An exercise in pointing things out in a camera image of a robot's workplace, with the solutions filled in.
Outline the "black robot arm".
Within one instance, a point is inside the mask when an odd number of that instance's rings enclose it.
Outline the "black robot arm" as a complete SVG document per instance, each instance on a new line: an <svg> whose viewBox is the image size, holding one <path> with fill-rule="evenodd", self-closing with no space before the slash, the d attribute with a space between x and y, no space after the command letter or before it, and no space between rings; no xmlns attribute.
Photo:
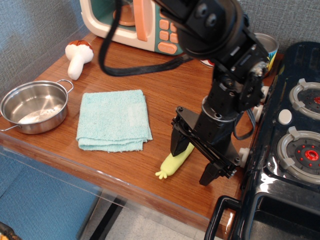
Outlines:
<svg viewBox="0 0 320 240"><path fill-rule="evenodd" d="M170 146L177 156L192 144L208 159L199 181L207 186L218 177L230 178L240 165L231 138L244 113L255 119L252 109L264 97L268 52L248 30L236 0L160 0L158 5L173 21L183 52L214 64L201 112L176 108Z"/></svg>

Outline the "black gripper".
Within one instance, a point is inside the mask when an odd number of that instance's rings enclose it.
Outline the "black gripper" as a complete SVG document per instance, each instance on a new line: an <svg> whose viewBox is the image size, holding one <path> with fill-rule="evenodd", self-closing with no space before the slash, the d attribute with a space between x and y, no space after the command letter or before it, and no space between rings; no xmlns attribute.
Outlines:
<svg viewBox="0 0 320 240"><path fill-rule="evenodd" d="M176 157L191 143L209 160L199 180L202 186L219 177L231 178L237 171L239 155L231 135L238 118L233 100L220 97L205 97L199 114L182 106L176 108L170 152Z"/></svg>

